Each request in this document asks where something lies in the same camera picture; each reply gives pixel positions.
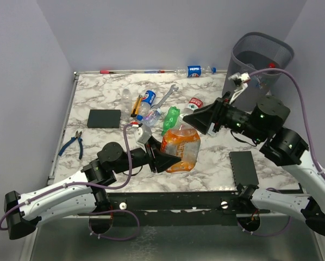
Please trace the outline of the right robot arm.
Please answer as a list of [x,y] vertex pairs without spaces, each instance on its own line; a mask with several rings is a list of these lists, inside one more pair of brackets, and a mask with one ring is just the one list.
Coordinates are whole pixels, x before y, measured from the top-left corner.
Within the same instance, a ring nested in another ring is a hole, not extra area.
[[295,131],[285,128],[290,109],[273,96],[257,101],[247,113],[231,105],[230,93],[204,108],[183,117],[183,121],[202,134],[220,128],[242,134],[257,144],[260,152],[297,179],[309,196],[291,196],[242,185],[238,206],[245,212],[271,210],[302,220],[314,232],[325,236],[325,173],[312,158],[312,147]]

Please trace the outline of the red green label water bottle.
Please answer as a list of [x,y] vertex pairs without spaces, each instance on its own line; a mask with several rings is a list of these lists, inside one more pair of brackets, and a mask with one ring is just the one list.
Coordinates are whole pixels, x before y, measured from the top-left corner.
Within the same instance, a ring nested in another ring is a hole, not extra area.
[[204,97],[200,94],[194,95],[185,105],[183,110],[180,112],[181,116],[192,114],[196,109],[200,109],[204,106]]

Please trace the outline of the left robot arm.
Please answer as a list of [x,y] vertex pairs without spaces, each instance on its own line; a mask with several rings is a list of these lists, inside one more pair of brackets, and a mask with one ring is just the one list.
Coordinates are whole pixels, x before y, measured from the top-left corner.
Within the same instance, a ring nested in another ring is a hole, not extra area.
[[60,182],[25,194],[8,192],[2,221],[7,224],[9,239],[26,237],[38,226],[65,216],[104,214],[110,209],[106,190],[116,182],[117,173],[131,176],[134,168],[144,165],[160,173],[181,161],[180,157],[161,152],[160,145],[151,137],[145,148],[125,151],[119,143],[109,142],[95,160]]

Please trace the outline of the green plastic bottle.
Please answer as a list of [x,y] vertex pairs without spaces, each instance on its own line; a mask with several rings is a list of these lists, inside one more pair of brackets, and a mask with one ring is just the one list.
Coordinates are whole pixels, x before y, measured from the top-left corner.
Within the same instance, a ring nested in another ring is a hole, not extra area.
[[180,109],[178,109],[177,107],[169,108],[163,122],[161,136],[164,136],[169,129],[175,126],[179,115],[180,115]]

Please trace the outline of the large orange label bottle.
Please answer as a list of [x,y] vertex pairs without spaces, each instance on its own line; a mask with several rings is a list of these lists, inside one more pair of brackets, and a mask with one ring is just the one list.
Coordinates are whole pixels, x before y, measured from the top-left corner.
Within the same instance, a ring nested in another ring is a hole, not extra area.
[[188,124],[181,124],[169,129],[162,138],[161,151],[181,161],[169,167],[166,172],[191,171],[196,163],[201,140],[196,129]]

